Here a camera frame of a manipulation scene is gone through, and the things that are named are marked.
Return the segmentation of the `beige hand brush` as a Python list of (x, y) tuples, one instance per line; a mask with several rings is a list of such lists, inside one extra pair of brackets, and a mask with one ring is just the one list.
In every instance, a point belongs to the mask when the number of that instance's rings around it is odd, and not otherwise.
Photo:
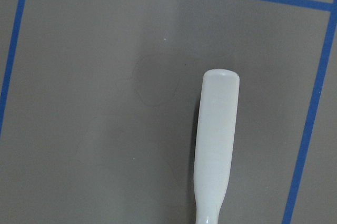
[(197, 123), (194, 194), (196, 223), (218, 223), (231, 170), (239, 76), (212, 69), (203, 76)]

